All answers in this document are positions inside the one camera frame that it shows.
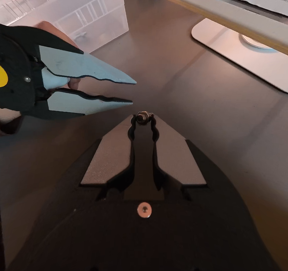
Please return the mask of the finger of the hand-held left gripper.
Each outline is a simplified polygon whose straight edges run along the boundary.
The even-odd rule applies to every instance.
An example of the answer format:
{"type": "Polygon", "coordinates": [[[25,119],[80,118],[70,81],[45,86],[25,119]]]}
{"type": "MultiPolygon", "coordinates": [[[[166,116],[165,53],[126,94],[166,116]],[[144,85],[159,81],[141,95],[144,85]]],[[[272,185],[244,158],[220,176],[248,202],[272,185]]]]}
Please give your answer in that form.
{"type": "Polygon", "coordinates": [[[50,111],[91,115],[103,111],[130,106],[133,101],[102,95],[88,95],[79,90],[58,88],[47,100],[50,111]]]}
{"type": "Polygon", "coordinates": [[[42,78],[46,90],[60,88],[71,79],[85,77],[120,84],[136,84],[136,81],[124,72],[88,53],[78,54],[46,46],[39,46],[39,51],[45,65],[42,78]]]}

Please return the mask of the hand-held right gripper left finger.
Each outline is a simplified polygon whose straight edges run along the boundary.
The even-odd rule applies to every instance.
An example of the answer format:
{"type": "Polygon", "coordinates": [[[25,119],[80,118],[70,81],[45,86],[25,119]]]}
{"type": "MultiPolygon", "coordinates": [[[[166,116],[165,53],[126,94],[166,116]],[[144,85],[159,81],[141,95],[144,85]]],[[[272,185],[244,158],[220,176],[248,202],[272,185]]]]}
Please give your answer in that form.
{"type": "Polygon", "coordinates": [[[104,135],[80,185],[116,188],[120,192],[134,179],[134,131],[136,116],[129,115],[104,135]]]}

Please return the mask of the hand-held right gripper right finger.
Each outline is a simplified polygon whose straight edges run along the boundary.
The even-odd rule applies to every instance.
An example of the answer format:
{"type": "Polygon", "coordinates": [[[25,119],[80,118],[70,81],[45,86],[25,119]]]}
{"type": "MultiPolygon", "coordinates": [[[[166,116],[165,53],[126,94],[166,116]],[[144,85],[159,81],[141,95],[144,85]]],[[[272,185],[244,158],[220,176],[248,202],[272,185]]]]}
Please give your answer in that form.
{"type": "Polygon", "coordinates": [[[153,132],[153,179],[157,190],[206,186],[186,139],[156,115],[151,116],[153,132]]]}

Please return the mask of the steel hex bolt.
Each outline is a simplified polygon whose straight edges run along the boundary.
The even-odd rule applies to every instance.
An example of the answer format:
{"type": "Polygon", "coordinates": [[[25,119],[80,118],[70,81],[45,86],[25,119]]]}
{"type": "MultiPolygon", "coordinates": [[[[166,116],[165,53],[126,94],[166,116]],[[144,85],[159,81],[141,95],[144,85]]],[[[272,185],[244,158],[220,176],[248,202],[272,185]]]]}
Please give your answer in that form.
{"type": "Polygon", "coordinates": [[[153,113],[147,111],[141,111],[136,115],[136,121],[139,125],[147,125],[153,118],[153,113]]]}

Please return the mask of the clear plastic bin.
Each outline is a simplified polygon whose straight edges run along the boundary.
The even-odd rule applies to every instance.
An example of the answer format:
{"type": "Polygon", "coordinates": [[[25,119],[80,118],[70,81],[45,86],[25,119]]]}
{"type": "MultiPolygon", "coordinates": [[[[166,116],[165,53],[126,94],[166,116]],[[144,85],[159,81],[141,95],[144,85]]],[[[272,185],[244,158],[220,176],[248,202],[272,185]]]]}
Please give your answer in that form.
{"type": "Polygon", "coordinates": [[[128,32],[124,0],[0,0],[0,21],[36,26],[47,21],[91,53],[128,32]]]}

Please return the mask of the person's left hand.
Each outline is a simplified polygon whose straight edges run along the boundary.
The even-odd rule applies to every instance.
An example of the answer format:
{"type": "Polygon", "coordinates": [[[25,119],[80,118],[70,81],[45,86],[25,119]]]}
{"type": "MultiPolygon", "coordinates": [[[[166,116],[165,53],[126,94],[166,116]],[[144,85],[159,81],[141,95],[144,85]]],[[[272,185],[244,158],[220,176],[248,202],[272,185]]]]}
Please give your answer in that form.
{"type": "MultiPolygon", "coordinates": [[[[74,47],[78,48],[73,40],[71,40],[65,33],[57,29],[54,25],[47,21],[42,21],[34,26],[35,28],[39,28],[41,30],[47,31],[57,37],[61,38],[62,40],[68,42],[69,44],[73,45],[74,47]]],[[[77,90],[81,79],[71,78],[68,82],[68,87],[73,90],[77,90]]]]}

